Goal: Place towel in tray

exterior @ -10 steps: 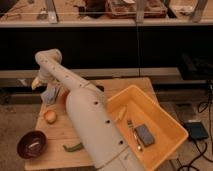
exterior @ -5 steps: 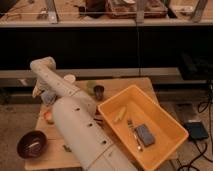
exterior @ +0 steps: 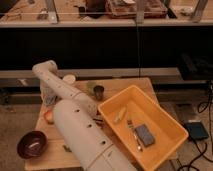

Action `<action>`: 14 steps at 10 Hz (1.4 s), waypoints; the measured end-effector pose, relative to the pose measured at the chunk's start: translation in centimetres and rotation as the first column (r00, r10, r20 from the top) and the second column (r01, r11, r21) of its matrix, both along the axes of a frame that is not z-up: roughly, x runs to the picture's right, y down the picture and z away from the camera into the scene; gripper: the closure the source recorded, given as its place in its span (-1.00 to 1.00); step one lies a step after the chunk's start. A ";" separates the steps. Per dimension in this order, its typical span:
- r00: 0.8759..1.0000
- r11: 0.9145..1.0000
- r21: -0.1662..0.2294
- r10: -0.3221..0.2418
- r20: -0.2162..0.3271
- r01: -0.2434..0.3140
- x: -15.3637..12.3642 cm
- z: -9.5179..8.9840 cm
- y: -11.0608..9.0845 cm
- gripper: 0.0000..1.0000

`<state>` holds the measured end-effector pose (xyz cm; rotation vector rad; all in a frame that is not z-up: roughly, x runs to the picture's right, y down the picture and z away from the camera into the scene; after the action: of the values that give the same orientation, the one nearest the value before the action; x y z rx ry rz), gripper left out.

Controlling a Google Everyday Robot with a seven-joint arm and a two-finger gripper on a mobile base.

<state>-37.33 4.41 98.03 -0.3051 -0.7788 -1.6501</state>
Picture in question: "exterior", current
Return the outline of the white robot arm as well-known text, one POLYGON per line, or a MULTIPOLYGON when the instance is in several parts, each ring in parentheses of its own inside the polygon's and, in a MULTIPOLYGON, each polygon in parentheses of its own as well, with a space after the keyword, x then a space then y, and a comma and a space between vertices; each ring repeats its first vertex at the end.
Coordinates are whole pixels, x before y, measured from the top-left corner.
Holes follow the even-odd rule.
POLYGON ((94 100, 60 79, 53 60, 34 65, 32 71, 61 98, 53 108, 53 120, 84 171, 137 171, 93 120, 94 100))

